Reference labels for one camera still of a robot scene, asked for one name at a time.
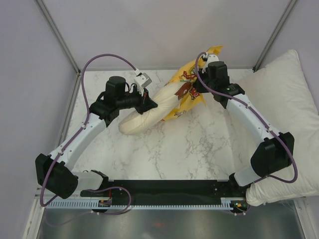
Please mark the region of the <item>yellow cartoon-print pillowcase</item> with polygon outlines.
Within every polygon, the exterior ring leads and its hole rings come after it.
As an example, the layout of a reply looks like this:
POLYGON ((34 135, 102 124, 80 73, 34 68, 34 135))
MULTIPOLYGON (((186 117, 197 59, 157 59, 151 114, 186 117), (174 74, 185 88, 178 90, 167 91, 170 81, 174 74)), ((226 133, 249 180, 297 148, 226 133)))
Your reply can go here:
POLYGON ((161 120, 167 121, 170 119, 176 119, 182 114, 188 112, 199 103, 204 103, 205 100, 201 93, 199 93, 193 84, 197 80, 197 74, 195 72, 195 59, 182 66, 165 84, 165 87, 169 85, 177 86, 177 83, 181 84, 175 92, 177 96, 178 104, 161 120))

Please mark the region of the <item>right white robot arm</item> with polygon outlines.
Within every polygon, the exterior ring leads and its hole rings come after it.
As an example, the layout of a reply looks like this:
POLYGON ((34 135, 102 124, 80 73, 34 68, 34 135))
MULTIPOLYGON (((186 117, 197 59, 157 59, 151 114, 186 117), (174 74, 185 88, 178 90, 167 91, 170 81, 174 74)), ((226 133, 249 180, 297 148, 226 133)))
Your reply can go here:
POLYGON ((248 166, 230 176, 229 193, 240 196, 246 186, 267 177, 284 183, 295 182, 298 170, 293 159, 295 140, 292 134, 272 127, 256 110, 245 91, 238 84, 230 83, 224 62, 210 62, 203 68, 196 65, 195 72, 196 90, 211 93, 215 101, 239 119, 257 145, 248 166))

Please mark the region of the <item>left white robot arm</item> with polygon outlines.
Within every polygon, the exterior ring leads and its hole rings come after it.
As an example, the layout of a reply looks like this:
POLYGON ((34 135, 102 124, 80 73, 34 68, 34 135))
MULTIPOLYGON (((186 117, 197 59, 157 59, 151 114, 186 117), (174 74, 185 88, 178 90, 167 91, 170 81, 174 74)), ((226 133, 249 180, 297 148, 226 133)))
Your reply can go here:
POLYGON ((110 77, 77 130, 48 155, 37 156, 36 174, 42 189, 62 199, 69 198, 75 191, 87 190, 105 196, 109 191, 106 175, 97 170, 74 172, 74 165, 88 145, 119 116, 120 110, 134 108, 142 115, 158 106, 146 89, 151 82, 147 74, 140 73, 127 91, 125 78, 110 77))

